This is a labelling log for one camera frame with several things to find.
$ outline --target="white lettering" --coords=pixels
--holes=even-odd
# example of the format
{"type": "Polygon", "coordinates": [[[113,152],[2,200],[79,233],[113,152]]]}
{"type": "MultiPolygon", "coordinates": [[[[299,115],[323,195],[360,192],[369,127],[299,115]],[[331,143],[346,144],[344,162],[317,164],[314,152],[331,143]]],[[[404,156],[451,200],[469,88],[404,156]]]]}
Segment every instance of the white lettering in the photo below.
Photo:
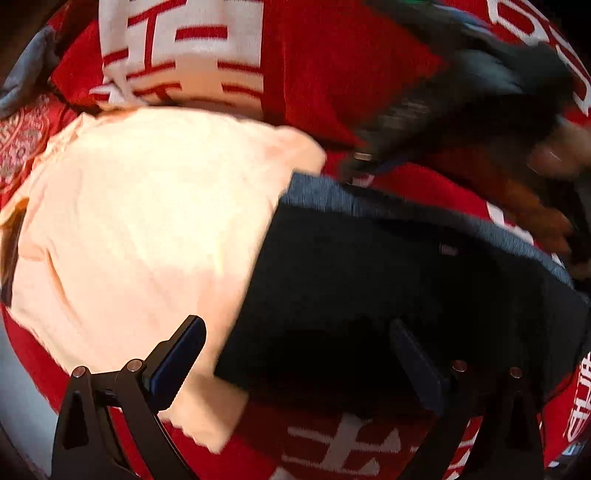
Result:
{"type": "Polygon", "coordinates": [[[500,226],[502,229],[507,230],[508,232],[511,232],[513,235],[518,236],[522,240],[528,242],[530,245],[534,244],[534,237],[531,236],[531,233],[518,226],[505,223],[505,214],[503,213],[503,210],[488,202],[486,202],[486,208],[488,210],[488,215],[491,217],[491,220],[495,225],[500,226]]]}
{"type": "Polygon", "coordinates": [[[263,2],[100,0],[101,107],[217,102],[262,112],[263,2]]]}
{"type": "Polygon", "coordinates": [[[458,449],[464,448],[464,447],[471,447],[472,445],[474,445],[474,443],[476,442],[476,437],[478,436],[479,431],[480,430],[477,430],[471,439],[464,440],[463,442],[460,442],[460,445],[457,446],[458,449]]]}
{"type": "Polygon", "coordinates": [[[589,108],[591,108],[591,83],[589,82],[589,78],[586,77],[583,72],[581,72],[579,70],[579,68],[570,60],[570,58],[568,58],[564,52],[562,51],[562,49],[560,48],[560,45],[556,45],[556,52],[558,52],[558,56],[560,57],[560,59],[566,63],[571,69],[572,71],[575,73],[575,75],[577,77],[579,77],[581,79],[581,81],[583,82],[584,86],[585,86],[585,98],[582,99],[580,96],[577,95],[577,93],[575,92],[573,94],[573,99],[574,102],[577,104],[577,106],[581,109],[581,111],[586,115],[589,116],[589,108]]]}
{"type": "Polygon", "coordinates": [[[546,16],[542,12],[540,12],[529,0],[521,0],[521,3],[523,5],[527,5],[533,13],[538,15],[539,18],[548,21],[548,18],[546,18],[546,16]]]}
{"type": "Polygon", "coordinates": [[[574,441],[584,430],[591,416],[591,353],[581,362],[574,407],[567,426],[567,440],[574,441]]]}
{"type": "Polygon", "coordinates": [[[519,5],[513,3],[511,0],[487,0],[488,2],[488,14],[491,19],[492,24],[499,24],[513,33],[514,36],[521,39],[524,43],[528,45],[535,45],[541,41],[549,42],[550,38],[546,33],[546,30],[540,23],[540,20],[536,18],[534,15],[529,13],[527,10],[521,8],[519,5]],[[506,7],[511,8],[517,13],[520,13],[524,17],[526,17],[534,26],[534,31],[532,33],[526,33],[521,30],[519,27],[511,23],[506,18],[502,17],[499,13],[499,4],[505,5],[506,7]]]}
{"type": "Polygon", "coordinates": [[[361,428],[371,422],[372,420],[361,420],[355,415],[344,414],[334,437],[315,432],[314,430],[289,427],[287,430],[289,435],[324,443],[325,445],[329,445],[329,448],[324,459],[320,463],[314,463],[288,455],[282,455],[281,459],[284,462],[297,463],[298,465],[314,467],[328,472],[376,476],[379,473],[379,463],[375,458],[372,458],[368,463],[361,467],[360,470],[344,468],[349,454],[353,451],[382,453],[400,452],[401,445],[398,429],[394,429],[381,445],[357,441],[357,435],[361,428]]]}
{"type": "Polygon", "coordinates": [[[452,463],[449,467],[447,467],[447,469],[454,470],[456,468],[460,468],[460,467],[464,466],[466,464],[466,462],[468,461],[469,456],[470,456],[470,450],[466,451],[466,453],[464,453],[464,455],[462,455],[462,458],[460,458],[460,461],[458,463],[452,463]]]}
{"type": "Polygon", "coordinates": [[[279,466],[277,467],[277,470],[273,472],[273,475],[271,475],[269,480],[297,480],[297,478],[279,466]]]}

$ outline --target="red knit fabric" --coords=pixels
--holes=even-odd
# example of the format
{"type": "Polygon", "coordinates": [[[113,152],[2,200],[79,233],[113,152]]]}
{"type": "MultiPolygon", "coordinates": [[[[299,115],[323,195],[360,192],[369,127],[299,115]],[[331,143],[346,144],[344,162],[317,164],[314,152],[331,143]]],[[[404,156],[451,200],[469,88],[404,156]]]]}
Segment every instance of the red knit fabric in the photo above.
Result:
{"type": "MultiPolygon", "coordinates": [[[[493,30],[504,40],[520,42],[532,33],[545,34],[548,43],[560,47],[556,37],[559,32],[552,31],[548,21],[525,0],[450,0],[449,4],[487,22],[494,20],[491,15],[496,15],[493,30]]],[[[584,68],[564,46],[561,50],[584,73],[584,68]]],[[[86,103],[89,89],[102,83],[101,62],[95,22],[71,46],[54,73],[53,81],[69,100],[86,103]]],[[[352,145],[355,141],[352,127],[370,118],[417,78],[432,74],[439,64],[439,60],[406,31],[374,13],[360,0],[264,1],[261,104],[266,119],[273,123],[287,123],[317,138],[352,145]]],[[[577,92],[581,99],[585,98],[584,82],[578,83],[577,92]]],[[[577,108],[572,109],[569,118],[579,123],[588,121],[577,108]]],[[[326,174],[335,174],[341,157],[340,152],[329,152],[326,174]]],[[[484,200],[424,167],[400,167],[375,179],[373,186],[417,202],[489,219],[484,200]]],[[[67,374],[29,332],[6,314],[4,319],[23,366],[57,410],[66,388],[67,374]]],[[[581,382],[581,372],[587,375],[586,370],[577,369],[565,383],[567,388],[544,409],[546,462],[564,450],[584,425],[585,415],[589,415],[588,410],[580,406],[580,402],[584,405],[589,398],[589,391],[581,382]]],[[[148,478],[129,433],[121,429],[118,412],[115,412],[115,420],[132,465],[143,478],[148,478]]],[[[374,419],[360,427],[353,438],[354,443],[364,442],[370,447],[351,449],[337,468],[327,459],[333,447],[330,441],[338,436],[340,425],[350,426],[351,422],[355,424],[350,417],[343,417],[342,412],[320,418],[304,410],[291,411],[250,402],[220,455],[197,446],[179,429],[167,426],[167,430],[202,480],[369,477],[391,480],[412,456],[430,425],[428,417],[421,421],[374,419]],[[304,438],[298,436],[298,429],[316,433],[304,438]],[[396,438],[400,441],[398,448],[396,438]]],[[[478,426],[478,421],[470,425],[446,478],[457,478],[478,426]]]]}

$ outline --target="red patterned cloth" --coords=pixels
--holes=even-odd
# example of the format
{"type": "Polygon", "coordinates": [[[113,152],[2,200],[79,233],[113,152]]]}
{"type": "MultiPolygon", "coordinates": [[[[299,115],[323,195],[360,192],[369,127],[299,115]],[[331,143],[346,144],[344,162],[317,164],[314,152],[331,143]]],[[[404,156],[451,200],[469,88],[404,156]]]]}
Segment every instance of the red patterned cloth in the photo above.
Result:
{"type": "MultiPolygon", "coordinates": [[[[449,4],[491,23],[504,40],[545,41],[555,48],[579,79],[577,107],[570,118],[588,121],[591,77],[563,35],[527,0],[451,0],[449,4]]],[[[258,108],[267,121],[352,144],[351,126],[439,65],[407,32],[359,0],[105,0],[104,5],[127,10],[118,15],[104,10],[107,23],[100,25],[103,51],[99,25],[92,22],[53,75],[70,101],[87,104],[91,90],[93,98],[105,106],[209,99],[258,108]],[[252,35],[247,35],[250,43],[245,53],[239,48],[241,43],[233,42],[233,35],[243,38],[246,30],[252,35]]],[[[335,173],[341,156],[329,152],[327,174],[335,173]]],[[[376,179],[374,186],[504,225],[502,212],[427,168],[401,167],[376,179]]],[[[58,410],[67,374],[5,313],[7,332],[19,359],[58,410]]],[[[585,427],[591,414],[590,385],[588,356],[572,378],[565,380],[562,393],[544,409],[547,463],[585,427]]],[[[132,466],[148,478],[121,415],[114,414],[132,466]]],[[[219,455],[195,445],[179,429],[169,425],[167,430],[202,480],[391,480],[412,457],[429,425],[428,417],[362,421],[343,412],[317,417],[304,410],[250,402],[219,455]]],[[[478,426],[478,420],[470,425],[446,473],[447,480],[457,478],[478,426]]]]}
{"type": "Polygon", "coordinates": [[[33,160],[43,152],[50,136],[77,117],[52,94],[0,121],[0,208],[31,173],[33,160]]]}

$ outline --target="dark blue fabric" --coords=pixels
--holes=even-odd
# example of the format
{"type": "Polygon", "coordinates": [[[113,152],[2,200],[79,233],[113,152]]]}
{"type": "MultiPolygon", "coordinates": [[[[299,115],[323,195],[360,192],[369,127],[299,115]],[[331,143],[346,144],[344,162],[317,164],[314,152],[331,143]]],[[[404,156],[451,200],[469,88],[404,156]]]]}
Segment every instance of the dark blue fabric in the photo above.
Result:
{"type": "Polygon", "coordinates": [[[537,260],[562,282],[572,286],[569,273],[552,257],[514,234],[476,217],[436,207],[419,205],[394,195],[352,186],[342,186],[328,177],[295,173],[280,201],[286,205],[339,212],[352,216],[412,220],[446,226],[484,240],[493,247],[520,257],[537,260]]]}
{"type": "MultiPolygon", "coordinates": [[[[519,367],[541,405],[589,352],[589,306],[543,266],[554,268],[551,259],[467,235],[462,216],[443,226],[448,212],[428,209],[435,221],[417,221],[412,214],[423,207],[352,191],[365,197],[329,179],[294,178],[216,376],[288,402],[342,402],[354,413],[374,402],[398,408],[417,389],[409,382],[417,373],[403,368],[391,341],[400,319],[442,374],[456,359],[494,375],[519,367]],[[312,392],[321,398],[311,400],[312,392]]],[[[420,384],[431,405],[435,383],[420,384]]]]}
{"type": "Polygon", "coordinates": [[[0,119],[26,104],[39,75],[52,71],[60,59],[55,54],[53,28],[47,26],[33,37],[0,89],[0,119]]]}

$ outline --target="black fabric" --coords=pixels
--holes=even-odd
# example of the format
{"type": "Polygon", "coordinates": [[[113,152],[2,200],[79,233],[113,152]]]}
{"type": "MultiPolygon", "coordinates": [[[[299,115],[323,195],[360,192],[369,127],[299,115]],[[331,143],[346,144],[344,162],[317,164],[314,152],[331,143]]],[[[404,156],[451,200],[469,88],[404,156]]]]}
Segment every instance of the black fabric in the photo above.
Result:
{"type": "Polygon", "coordinates": [[[538,262],[452,229],[280,204],[215,374],[295,402],[411,395],[400,318],[442,371],[520,367],[541,403],[589,351],[588,309],[538,262]]]}

